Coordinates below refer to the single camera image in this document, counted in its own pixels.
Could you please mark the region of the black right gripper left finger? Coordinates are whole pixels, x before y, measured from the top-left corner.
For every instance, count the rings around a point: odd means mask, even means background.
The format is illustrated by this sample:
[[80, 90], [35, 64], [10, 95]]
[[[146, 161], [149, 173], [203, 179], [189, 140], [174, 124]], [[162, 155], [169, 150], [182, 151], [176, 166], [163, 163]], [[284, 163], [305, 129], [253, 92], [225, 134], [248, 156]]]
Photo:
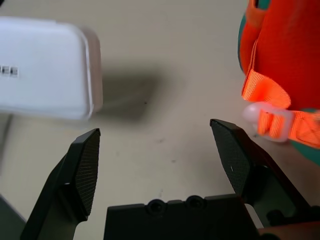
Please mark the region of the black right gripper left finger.
[[22, 240], [72, 240], [91, 214], [101, 132], [78, 136], [49, 174], [20, 235]]

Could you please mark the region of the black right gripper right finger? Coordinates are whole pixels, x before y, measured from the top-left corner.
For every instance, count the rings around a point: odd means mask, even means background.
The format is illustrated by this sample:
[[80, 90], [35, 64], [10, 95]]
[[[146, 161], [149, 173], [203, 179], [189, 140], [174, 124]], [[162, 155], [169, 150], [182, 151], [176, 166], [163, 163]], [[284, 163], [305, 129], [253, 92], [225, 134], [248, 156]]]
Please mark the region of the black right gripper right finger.
[[211, 119], [210, 127], [233, 190], [253, 207], [264, 227], [319, 221], [319, 206], [307, 203], [272, 157], [242, 128], [219, 119]]

